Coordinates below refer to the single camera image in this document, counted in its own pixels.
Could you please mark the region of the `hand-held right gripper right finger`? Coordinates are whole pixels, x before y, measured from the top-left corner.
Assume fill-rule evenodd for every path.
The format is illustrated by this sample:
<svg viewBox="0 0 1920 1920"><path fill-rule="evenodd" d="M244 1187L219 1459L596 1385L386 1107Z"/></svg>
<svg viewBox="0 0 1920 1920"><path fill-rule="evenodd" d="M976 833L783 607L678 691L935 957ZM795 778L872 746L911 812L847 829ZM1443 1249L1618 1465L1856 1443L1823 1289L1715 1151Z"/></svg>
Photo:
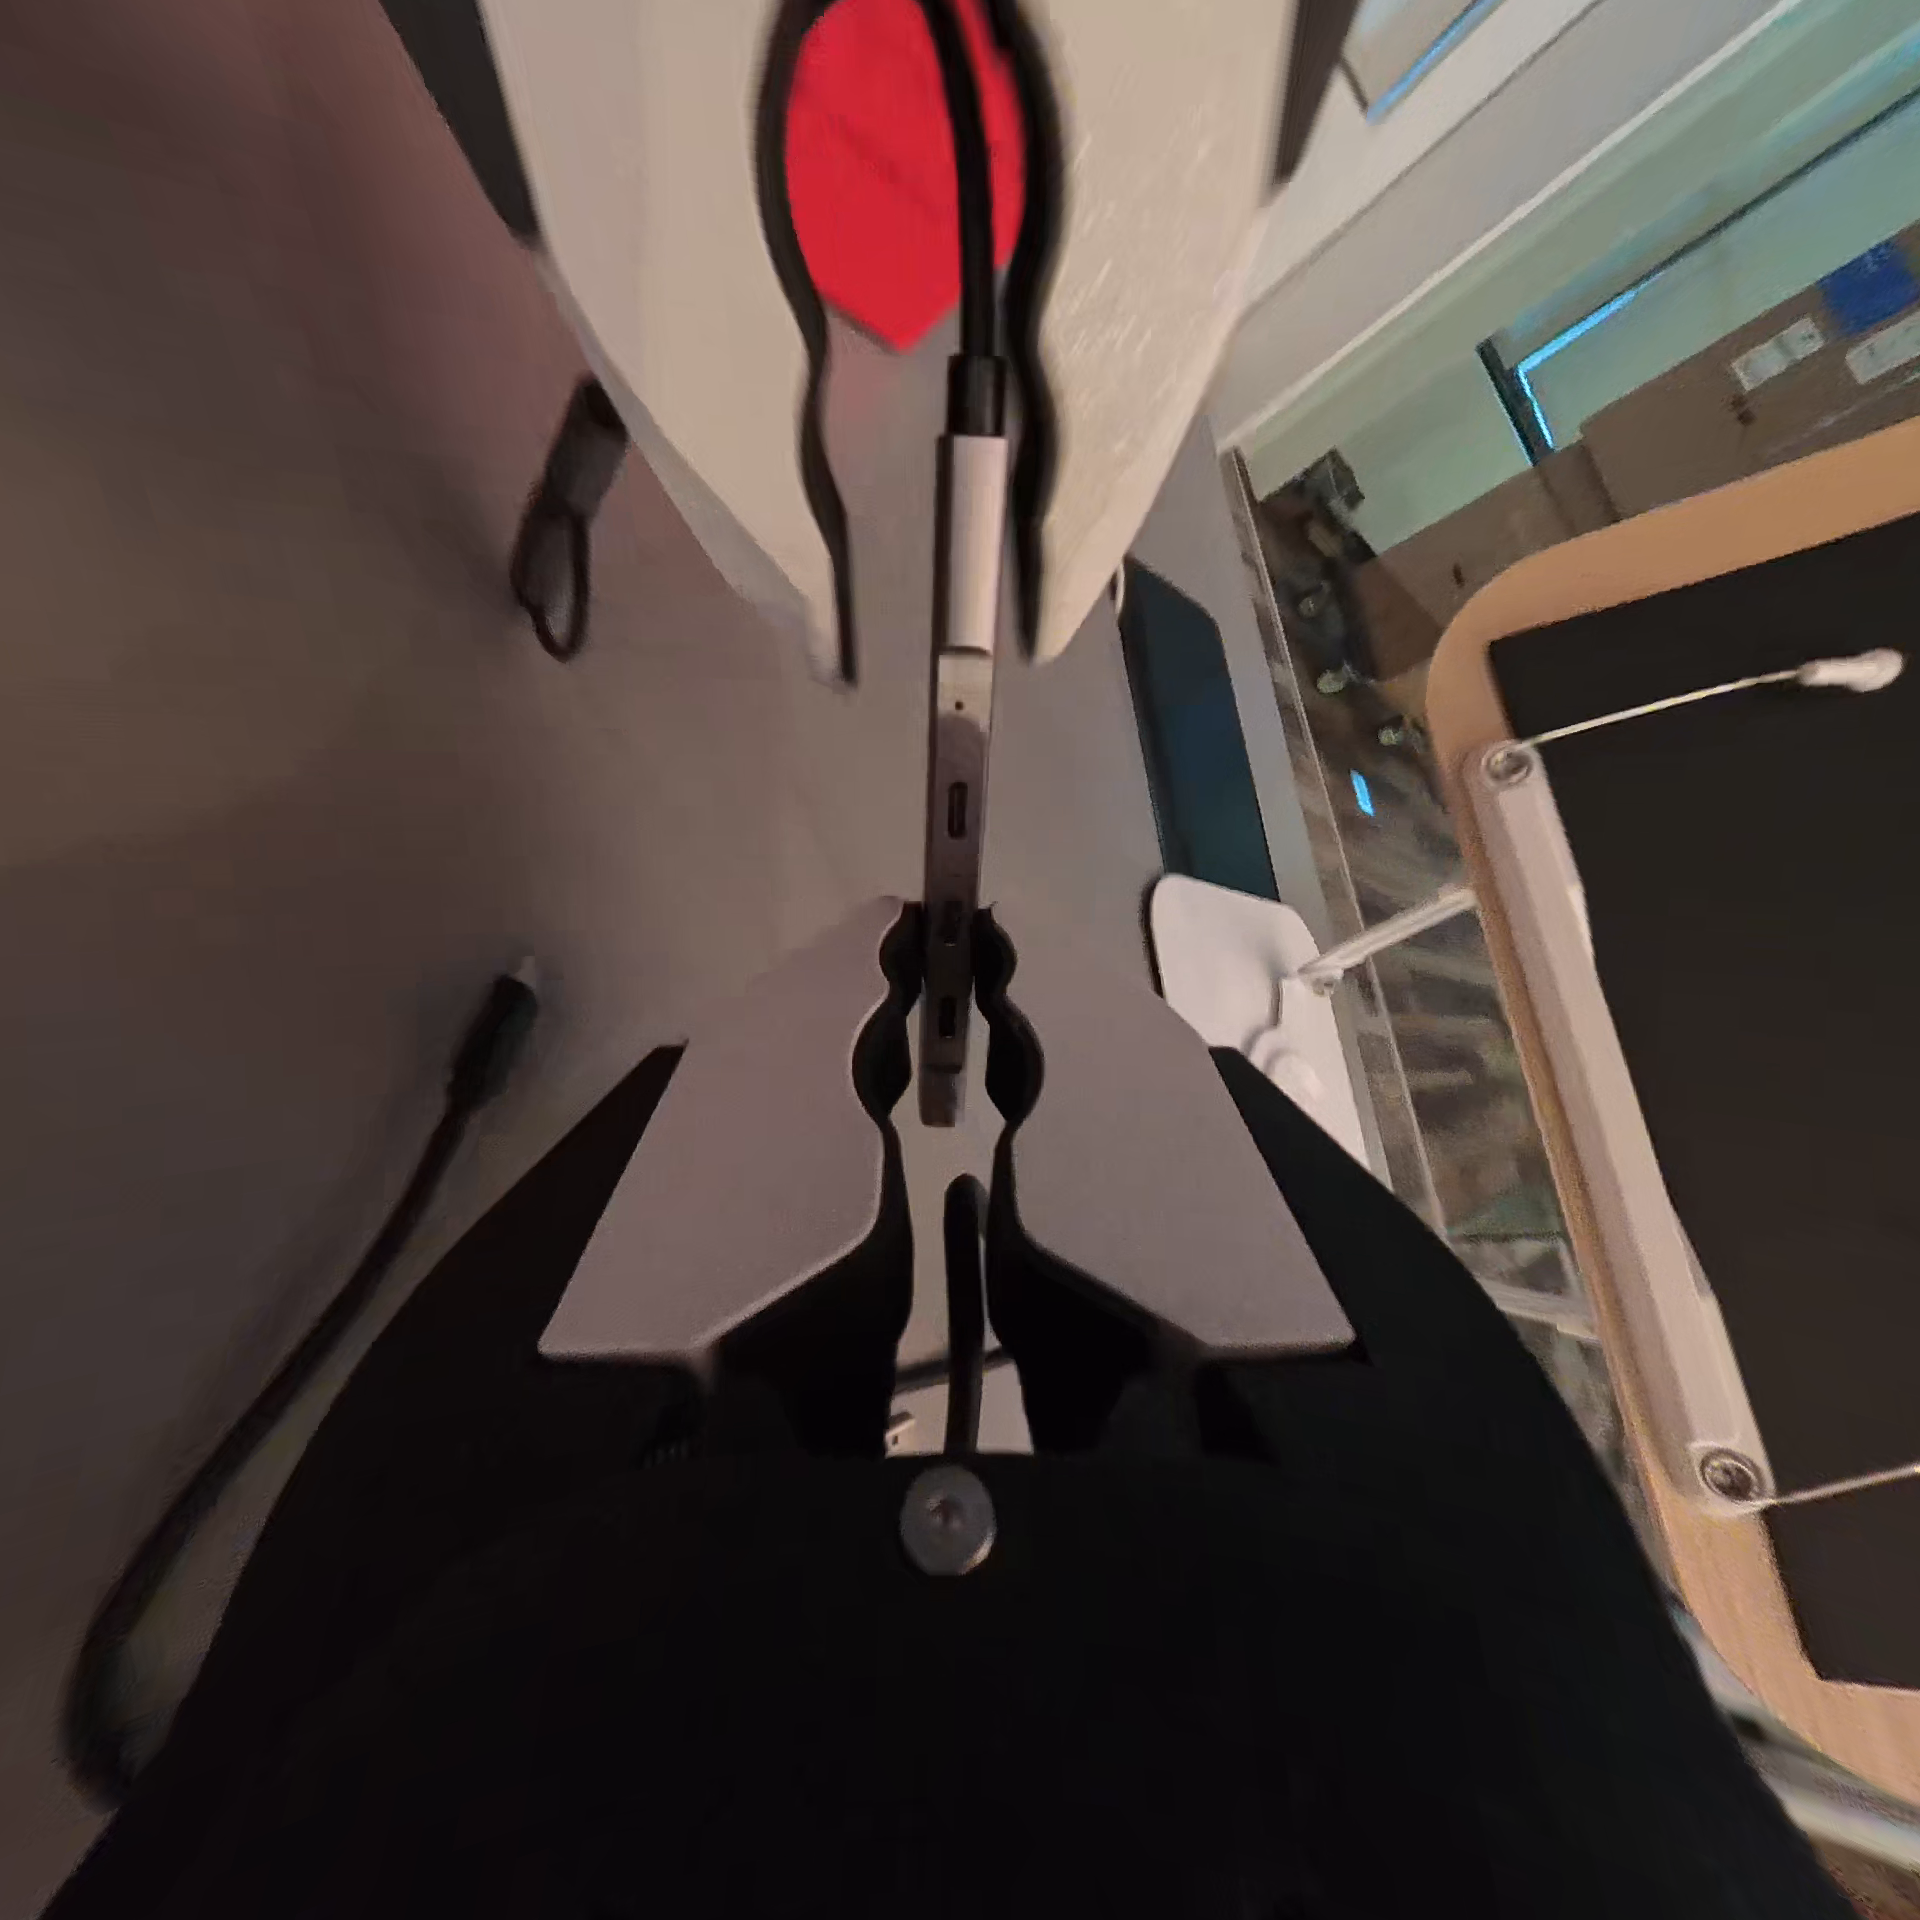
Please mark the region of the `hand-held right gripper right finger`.
<svg viewBox="0 0 1920 1920"><path fill-rule="evenodd" d="M979 913L979 1013L1002 1117L992 1321L1103 1313L1188 1361L1331 1358L1356 1341L1210 1045L1164 996L1046 923Z"/></svg>

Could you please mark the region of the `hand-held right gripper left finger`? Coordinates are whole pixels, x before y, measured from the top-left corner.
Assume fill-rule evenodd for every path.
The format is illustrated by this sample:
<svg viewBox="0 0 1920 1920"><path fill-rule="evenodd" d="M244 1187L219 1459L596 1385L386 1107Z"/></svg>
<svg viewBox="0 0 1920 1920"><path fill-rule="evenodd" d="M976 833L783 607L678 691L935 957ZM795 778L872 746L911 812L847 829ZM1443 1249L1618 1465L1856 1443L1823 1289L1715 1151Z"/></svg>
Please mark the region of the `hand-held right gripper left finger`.
<svg viewBox="0 0 1920 1920"><path fill-rule="evenodd" d="M879 1124L854 1050L892 996L878 897L691 1029L540 1335L548 1361L706 1363L858 1249L879 1217Z"/></svg>

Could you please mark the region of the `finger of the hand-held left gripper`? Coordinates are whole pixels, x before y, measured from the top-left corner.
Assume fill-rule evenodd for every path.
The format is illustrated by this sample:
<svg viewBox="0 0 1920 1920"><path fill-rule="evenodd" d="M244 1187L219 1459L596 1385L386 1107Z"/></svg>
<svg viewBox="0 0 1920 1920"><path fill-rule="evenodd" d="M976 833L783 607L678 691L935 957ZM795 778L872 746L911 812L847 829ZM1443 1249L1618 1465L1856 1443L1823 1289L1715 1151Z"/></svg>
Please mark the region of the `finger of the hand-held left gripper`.
<svg viewBox="0 0 1920 1920"><path fill-rule="evenodd" d="M493 2L548 278L709 562L814 674L858 679L828 332L783 204L803 5Z"/></svg>
<svg viewBox="0 0 1920 1920"><path fill-rule="evenodd" d="M1142 527L1239 323L1310 129L1310 10L1040 2L1016 22L1054 217L1016 321L1044 404L1022 449L1020 631L1046 662Z"/></svg>

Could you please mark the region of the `grey usb hub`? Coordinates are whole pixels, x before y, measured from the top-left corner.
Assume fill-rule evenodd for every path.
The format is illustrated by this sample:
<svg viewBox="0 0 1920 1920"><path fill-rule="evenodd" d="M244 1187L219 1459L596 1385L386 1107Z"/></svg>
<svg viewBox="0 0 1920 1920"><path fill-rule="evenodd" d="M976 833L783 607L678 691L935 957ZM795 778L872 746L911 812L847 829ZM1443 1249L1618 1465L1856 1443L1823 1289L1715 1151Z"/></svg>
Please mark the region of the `grey usb hub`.
<svg viewBox="0 0 1920 1920"><path fill-rule="evenodd" d="M984 853L1005 473L1005 438L948 435L939 444L919 1038L919 1116L930 1129L959 1122L970 1075L972 926Z"/></svg>

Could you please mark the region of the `red plastic bin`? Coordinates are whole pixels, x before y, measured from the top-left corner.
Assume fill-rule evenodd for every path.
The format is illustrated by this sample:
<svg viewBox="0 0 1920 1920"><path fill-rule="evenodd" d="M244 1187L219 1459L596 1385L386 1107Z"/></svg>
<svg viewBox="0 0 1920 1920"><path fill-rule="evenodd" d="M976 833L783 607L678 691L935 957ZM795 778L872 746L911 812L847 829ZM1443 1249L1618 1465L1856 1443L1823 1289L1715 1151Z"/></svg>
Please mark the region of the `red plastic bin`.
<svg viewBox="0 0 1920 1920"><path fill-rule="evenodd" d="M823 305L890 350L963 306L952 133L920 5L797 5L786 204Z"/></svg>

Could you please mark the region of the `dark phone on table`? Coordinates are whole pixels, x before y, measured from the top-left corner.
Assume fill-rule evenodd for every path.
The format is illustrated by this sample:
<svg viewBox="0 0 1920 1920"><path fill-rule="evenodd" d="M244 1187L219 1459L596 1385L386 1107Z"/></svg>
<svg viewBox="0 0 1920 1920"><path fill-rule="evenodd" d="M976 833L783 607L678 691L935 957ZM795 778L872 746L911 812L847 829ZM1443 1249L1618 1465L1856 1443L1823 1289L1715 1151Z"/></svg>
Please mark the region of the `dark phone on table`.
<svg viewBox="0 0 1920 1920"><path fill-rule="evenodd" d="M1127 559L1117 634L1164 870L1275 903L1278 876L1218 623L1151 567Z"/></svg>

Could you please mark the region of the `plain brown cardboard box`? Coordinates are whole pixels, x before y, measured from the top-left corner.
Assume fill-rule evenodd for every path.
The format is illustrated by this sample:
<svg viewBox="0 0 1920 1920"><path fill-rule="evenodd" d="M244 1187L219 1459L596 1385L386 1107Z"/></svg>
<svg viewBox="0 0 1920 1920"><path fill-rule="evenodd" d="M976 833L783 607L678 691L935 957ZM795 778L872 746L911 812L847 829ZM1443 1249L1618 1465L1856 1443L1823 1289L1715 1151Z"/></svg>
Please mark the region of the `plain brown cardboard box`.
<svg viewBox="0 0 1920 1920"><path fill-rule="evenodd" d="M1411 535L1356 572L1379 674L1426 661L1450 622L1499 574L1616 521L1583 438Z"/></svg>

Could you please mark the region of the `cardboard box with blue label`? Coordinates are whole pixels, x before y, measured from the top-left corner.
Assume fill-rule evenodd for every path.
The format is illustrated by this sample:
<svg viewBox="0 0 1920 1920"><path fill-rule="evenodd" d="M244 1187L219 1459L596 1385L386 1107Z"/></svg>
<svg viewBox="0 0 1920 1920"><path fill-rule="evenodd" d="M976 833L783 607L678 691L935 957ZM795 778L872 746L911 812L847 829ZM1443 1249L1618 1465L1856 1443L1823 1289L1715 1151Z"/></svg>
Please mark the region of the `cardboard box with blue label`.
<svg viewBox="0 0 1920 1920"><path fill-rule="evenodd" d="M1918 226L1602 407L1580 438L1618 519L1918 413Z"/></svg>

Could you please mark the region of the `wooden board with black panel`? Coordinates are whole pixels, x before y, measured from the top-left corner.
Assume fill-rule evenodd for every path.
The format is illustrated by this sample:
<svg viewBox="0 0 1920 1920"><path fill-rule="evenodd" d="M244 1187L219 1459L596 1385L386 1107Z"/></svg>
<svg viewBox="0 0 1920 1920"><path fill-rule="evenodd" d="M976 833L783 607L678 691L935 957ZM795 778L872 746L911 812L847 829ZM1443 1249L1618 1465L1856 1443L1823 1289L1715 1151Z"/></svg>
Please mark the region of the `wooden board with black panel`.
<svg viewBox="0 0 1920 1920"><path fill-rule="evenodd" d="M1542 550L1426 726L1703 1641L1915 1805L1918 423Z"/></svg>

